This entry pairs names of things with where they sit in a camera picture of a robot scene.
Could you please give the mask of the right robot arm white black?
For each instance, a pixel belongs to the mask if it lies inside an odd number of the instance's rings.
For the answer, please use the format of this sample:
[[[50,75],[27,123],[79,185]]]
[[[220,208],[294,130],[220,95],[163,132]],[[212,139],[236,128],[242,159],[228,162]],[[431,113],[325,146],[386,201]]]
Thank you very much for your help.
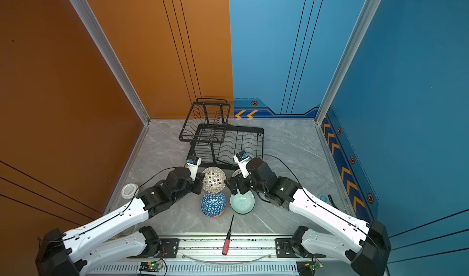
[[[360,276],[387,276],[391,244],[382,222],[367,222],[323,202],[304,188],[298,178],[277,176],[261,157],[244,151],[234,155],[240,174],[225,183],[232,194],[255,192],[271,205],[299,214],[326,230],[319,233],[300,226],[291,238],[301,257],[321,254],[348,263]]]

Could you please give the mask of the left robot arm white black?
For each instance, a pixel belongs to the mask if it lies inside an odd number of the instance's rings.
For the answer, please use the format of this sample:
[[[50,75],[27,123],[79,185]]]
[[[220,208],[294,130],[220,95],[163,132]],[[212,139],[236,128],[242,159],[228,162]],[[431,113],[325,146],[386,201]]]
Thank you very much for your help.
[[[155,256],[160,238],[151,227],[122,239],[116,234],[168,210],[185,195],[202,191],[204,174],[195,167],[176,167],[119,209],[81,227],[48,232],[35,259],[40,276],[85,276],[94,269],[129,256]]]

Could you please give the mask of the blue triangle patterned bowl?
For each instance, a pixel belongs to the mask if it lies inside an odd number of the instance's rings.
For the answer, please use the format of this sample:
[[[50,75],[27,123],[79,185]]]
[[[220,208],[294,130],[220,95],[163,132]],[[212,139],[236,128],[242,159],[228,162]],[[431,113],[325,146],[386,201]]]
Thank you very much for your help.
[[[216,218],[225,212],[227,207],[226,196],[222,193],[205,194],[202,197],[200,208],[206,217]]]

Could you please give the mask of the beige brown patterned bowl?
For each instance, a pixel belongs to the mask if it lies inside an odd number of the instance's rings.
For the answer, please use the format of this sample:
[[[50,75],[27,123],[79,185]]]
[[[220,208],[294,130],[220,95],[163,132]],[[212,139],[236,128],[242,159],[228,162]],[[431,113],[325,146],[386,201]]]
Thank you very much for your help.
[[[225,188],[225,172],[218,167],[208,167],[202,172],[204,176],[202,189],[209,194],[217,194]]]

